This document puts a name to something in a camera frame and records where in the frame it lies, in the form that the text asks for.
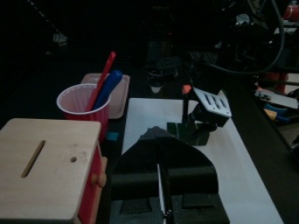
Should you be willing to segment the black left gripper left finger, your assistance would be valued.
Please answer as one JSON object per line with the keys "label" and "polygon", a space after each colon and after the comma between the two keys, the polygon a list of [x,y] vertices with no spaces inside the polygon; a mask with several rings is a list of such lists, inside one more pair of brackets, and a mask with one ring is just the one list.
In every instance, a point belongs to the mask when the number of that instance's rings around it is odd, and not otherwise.
{"label": "black left gripper left finger", "polygon": [[109,224],[164,224],[153,139],[137,140],[116,162]]}

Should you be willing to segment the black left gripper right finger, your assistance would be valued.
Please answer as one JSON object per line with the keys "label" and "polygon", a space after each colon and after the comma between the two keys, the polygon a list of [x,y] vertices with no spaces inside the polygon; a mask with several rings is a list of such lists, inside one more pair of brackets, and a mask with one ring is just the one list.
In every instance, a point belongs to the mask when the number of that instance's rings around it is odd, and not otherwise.
{"label": "black left gripper right finger", "polygon": [[156,147],[165,224],[230,224],[210,159],[173,137],[159,137]]}

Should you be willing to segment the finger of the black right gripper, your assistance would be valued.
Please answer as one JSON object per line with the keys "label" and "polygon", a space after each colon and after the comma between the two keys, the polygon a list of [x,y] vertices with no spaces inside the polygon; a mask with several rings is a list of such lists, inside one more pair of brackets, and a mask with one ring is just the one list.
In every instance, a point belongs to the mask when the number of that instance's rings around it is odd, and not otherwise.
{"label": "finger of the black right gripper", "polygon": [[192,146],[206,145],[211,132],[215,131],[216,128],[218,126],[215,124],[189,123],[187,126],[187,144]]}
{"label": "finger of the black right gripper", "polygon": [[187,124],[177,122],[167,123],[167,131],[181,141],[187,140]]}

